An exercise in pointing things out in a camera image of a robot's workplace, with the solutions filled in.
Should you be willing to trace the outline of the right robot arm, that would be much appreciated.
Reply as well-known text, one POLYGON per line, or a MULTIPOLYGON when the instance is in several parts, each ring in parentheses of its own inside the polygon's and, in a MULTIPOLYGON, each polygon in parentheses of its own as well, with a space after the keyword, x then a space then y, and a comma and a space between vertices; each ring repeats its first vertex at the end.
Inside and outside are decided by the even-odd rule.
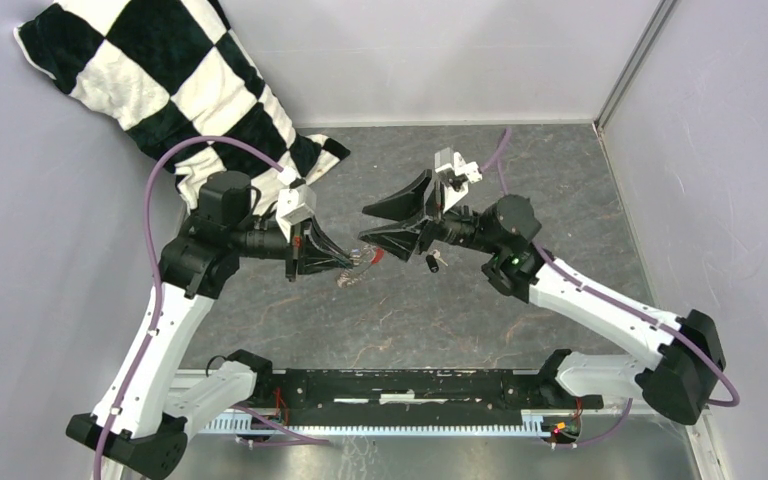
POLYGON ((477 212, 459 205, 466 192, 465 181, 449 182, 425 170, 407 187, 363 208, 363 214, 387 223, 359 238, 402 261, 429 252, 434 242, 486 253, 481 271, 498 293, 563 315, 622 349, 620 355, 559 353, 537 382, 545 405, 562 408, 590 395, 625 397, 694 425, 716 405, 711 395, 718 384, 731 395, 722 406, 738 404, 709 315, 660 310, 576 271, 535 243, 541 224, 529 198, 504 194, 477 212))

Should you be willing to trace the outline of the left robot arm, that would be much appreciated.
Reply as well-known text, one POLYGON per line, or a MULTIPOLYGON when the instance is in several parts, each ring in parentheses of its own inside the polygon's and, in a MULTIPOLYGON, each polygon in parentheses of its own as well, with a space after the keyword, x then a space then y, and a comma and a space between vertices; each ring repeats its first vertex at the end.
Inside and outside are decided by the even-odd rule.
POLYGON ((126 359, 96 407, 67 425, 70 438, 94 450, 96 467, 111 461, 147 479, 164 479, 189 440, 222 412, 272 399, 271 362, 242 351, 227 355, 184 394, 171 396, 170 388, 199 325, 242 259, 280 261, 289 281, 350 266, 348 255, 321 230, 306 181, 289 171, 279 179, 278 199, 261 215, 261 193, 247 175, 210 176, 178 235, 151 253, 153 290, 126 359))

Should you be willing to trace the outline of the keyring loop with red tag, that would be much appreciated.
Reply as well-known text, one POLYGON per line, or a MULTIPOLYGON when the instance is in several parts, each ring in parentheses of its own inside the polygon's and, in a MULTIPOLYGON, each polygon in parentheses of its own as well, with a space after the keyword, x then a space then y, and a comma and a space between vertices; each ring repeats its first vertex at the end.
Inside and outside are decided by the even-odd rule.
POLYGON ((378 264, 384 257, 385 251, 380 247, 364 244, 350 252, 351 267, 343 269, 336 278, 338 288, 349 288, 360 282, 367 271, 378 264))

